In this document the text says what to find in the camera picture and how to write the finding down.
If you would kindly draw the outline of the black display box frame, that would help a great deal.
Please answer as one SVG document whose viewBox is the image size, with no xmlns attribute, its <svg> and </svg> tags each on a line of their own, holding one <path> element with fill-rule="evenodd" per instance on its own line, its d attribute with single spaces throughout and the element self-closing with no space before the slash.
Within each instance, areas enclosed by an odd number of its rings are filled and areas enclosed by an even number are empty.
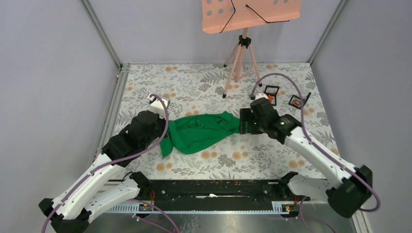
<svg viewBox="0 0 412 233">
<path fill-rule="evenodd" d="M 268 96 L 273 96 L 275 98 L 274 104 L 272 106 L 277 106 L 277 94 L 279 92 L 280 87 L 277 85 L 266 85 L 264 89 L 264 93 Z"/>
</svg>

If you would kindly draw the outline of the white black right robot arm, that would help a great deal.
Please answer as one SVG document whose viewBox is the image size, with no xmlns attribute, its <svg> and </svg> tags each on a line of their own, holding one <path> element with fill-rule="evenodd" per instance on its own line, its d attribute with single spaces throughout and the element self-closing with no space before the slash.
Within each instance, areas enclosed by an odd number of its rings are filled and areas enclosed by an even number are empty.
<svg viewBox="0 0 412 233">
<path fill-rule="evenodd" d="M 350 218 L 372 196 L 373 172 L 333 154 L 312 139 L 295 117 L 280 116 L 266 98 L 259 98 L 250 108 L 240 110 L 241 134 L 267 134 L 271 139 L 302 155 L 323 175 L 323 179 L 305 178 L 289 172 L 280 180 L 279 195 L 285 200 L 297 196 L 327 202 L 340 216 Z"/>
</svg>

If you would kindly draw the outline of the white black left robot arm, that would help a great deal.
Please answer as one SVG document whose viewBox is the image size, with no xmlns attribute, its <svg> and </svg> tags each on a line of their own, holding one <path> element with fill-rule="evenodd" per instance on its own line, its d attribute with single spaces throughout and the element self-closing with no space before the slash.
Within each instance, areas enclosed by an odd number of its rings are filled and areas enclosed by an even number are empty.
<svg viewBox="0 0 412 233">
<path fill-rule="evenodd" d="M 45 198 L 39 208 L 57 233 L 83 233 L 90 223 L 126 200 L 149 197 L 150 181 L 134 172 L 115 187 L 97 194 L 111 177 L 132 160 L 156 147 L 166 134 L 168 113 L 142 111 L 103 146 L 92 165 L 60 196 Z"/>
</svg>

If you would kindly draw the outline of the green t-shirt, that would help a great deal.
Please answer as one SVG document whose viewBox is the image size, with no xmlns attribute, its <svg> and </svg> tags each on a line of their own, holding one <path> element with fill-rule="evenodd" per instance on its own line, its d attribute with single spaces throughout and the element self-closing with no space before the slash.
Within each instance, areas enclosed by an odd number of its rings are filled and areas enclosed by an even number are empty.
<svg viewBox="0 0 412 233">
<path fill-rule="evenodd" d="M 226 111 L 186 116 L 169 121 L 160 150 L 163 157 L 169 156 L 174 149 L 183 154 L 194 154 L 239 133 L 240 119 Z"/>
</svg>

